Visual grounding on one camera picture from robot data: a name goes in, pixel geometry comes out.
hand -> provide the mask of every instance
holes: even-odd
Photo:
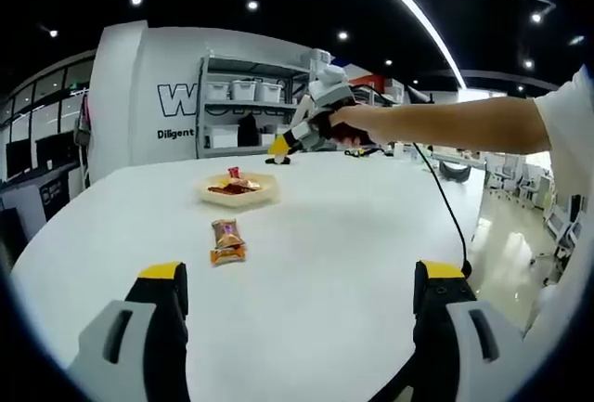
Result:
[[[359,130],[367,131],[369,138],[376,144],[392,142],[389,108],[370,107],[369,105],[355,105],[340,108],[329,117],[330,125],[346,123]],[[358,147],[361,141],[358,137],[339,140],[347,147]]]

desk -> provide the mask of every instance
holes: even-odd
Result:
[[[450,151],[435,151],[433,158],[437,161],[459,163],[479,170],[486,170],[485,162],[474,158],[465,158],[454,150]]]
[[[304,153],[120,170],[67,205],[12,277],[62,367],[80,331],[141,269],[187,264],[192,400],[354,401],[373,396],[414,350],[419,259],[461,266],[458,232],[423,164],[376,154]],[[229,166],[274,174],[280,202],[247,212],[200,203],[195,184]],[[445,182],[470,244],[484,172]],[[211,222],[236,216],[245,263],[212,268]]]
[[[27,240],[81,191],[78,162],[53,170],[38,167],[0,188],[4,208],[17,209]]]

black ceiling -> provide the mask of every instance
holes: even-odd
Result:
[[[105,26],[147,19],[151,27],[200,26],[255,32],[327,49],[334,56],[403,82],[447,69],[441,53],[398,0],[5,0],[11,23],[0,46],[0,93],[67,56],[97,47]],[[583,61],[579,46],[568,46],[576,28],[557,7],[534,25],[534,0],[415,0],[442,35],[463,70],[503,71],[560,84]],[[50,38],[46,29],[57,29]],[[347,42],[338,30],[350,34]],[[535,61],[526,72],[521,61]],[[391,67],[383,62],[390,58]],[[443,80],[455,87],[453,79]]]

yellow object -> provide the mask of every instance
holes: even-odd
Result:
[[[276,140],[268,149],[268,154],[272,154],[275,156],[287,154],[289,152],[289,144],[283,135],[278,135]]]
[[[421,260],[427,269],[428,279],[463,279],[464,274],[455,266],[436,261]]]
[[[175,270],[179,265],[181,261],[153,265],[140,272],[138,277],[140,279],[174,279]]]

plate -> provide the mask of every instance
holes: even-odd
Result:
[[[213,204],[224,205],[225,207],[244,207],[272,201],[278,197],[280,187],[273,175],[260,175],[257,173],[241,172],[241,178],[257,182],[261,189],[242,193],[240,195],[225,195],[210,191],[209,187],[224,187],[229,183],[229,175],[209,176],[198,184],[200,199]]]

